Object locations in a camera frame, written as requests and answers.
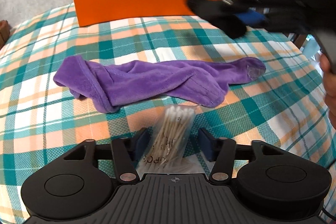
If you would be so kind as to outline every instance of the light blue item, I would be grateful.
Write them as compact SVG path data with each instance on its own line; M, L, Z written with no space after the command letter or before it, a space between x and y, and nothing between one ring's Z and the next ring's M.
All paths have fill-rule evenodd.
M308 59L312 58L320 50L319 44L317 44L315 38L311 37L307 44L304 46L302 53Z

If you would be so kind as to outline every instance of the finger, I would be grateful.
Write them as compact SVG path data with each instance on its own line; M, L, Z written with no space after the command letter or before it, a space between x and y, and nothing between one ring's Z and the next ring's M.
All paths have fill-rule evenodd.
M323 85L328 95L336 97L336 75L330 72L325 73L323 75Z
M330 62L328 58L322 54L320 58L320 67L323 72L329 72L330 71Z
M336 98L333 98L327 94L324 102L329 107L330 112L336 116Z
M336 116L329 112L329 120L331 122L331 125L336 129Z

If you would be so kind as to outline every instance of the clear plastic bag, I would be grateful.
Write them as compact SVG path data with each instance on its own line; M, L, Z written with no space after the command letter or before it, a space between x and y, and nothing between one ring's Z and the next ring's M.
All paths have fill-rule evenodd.
M139 161L137 172L140 177L146 173L191 174L199 172L200 169L196 164L183 158L195 119L195 110L195 106L166 106L162 116L153 127L148 148Z

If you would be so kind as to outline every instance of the purple cloth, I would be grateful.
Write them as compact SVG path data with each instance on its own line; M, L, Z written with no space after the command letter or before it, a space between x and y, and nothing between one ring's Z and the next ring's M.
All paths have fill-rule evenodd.
M71 94L91 98L98 112L116 112L130 103L159 94L216 107L230 84L246 84L263 75L259 59L246 57L230 63L174 60L160 63L131 61L103 66L80 55L67 57L54 76Z

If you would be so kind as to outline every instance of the gray handle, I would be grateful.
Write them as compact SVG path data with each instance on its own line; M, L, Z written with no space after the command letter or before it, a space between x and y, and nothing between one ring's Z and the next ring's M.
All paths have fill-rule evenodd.
M331 72L336 74L336 32L333 30L315 30L312 35L328 58Z

